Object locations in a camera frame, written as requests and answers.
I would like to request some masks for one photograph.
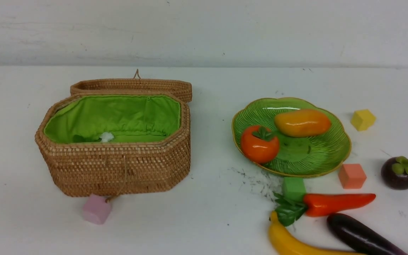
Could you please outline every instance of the green fabric lining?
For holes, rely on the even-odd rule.
[[[180,128],[180,103],[164,95],[93,95],[57,111],[44,134],[53,142],[158,142]]]

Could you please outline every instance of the mangosteen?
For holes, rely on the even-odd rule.
[[[382,166],[381,175],[388,187],[395,190],[407,190],[408,159],[404,156],[390,158]]]

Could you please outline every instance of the toy mango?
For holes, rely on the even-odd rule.
[[[332,126],[325,113],[314,109],[300,109],[275,116],[277,129],[290,137],[322,135]]]

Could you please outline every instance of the pink cube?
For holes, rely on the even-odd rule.
[[[343,189],[361,189],[366,174],[360,164],[343,164],[338,173]]]
[[[91,194],[83,206],[83,217],[94,224],[103,224],[111,213],[111,204],[105,197]]]

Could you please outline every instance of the mangosteen stem cap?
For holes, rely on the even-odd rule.
[[[402,155],[396,157],[396,162],[391,166],[392,171],[398,175],[404,174],[404,172],[408,174],[408,159]]]

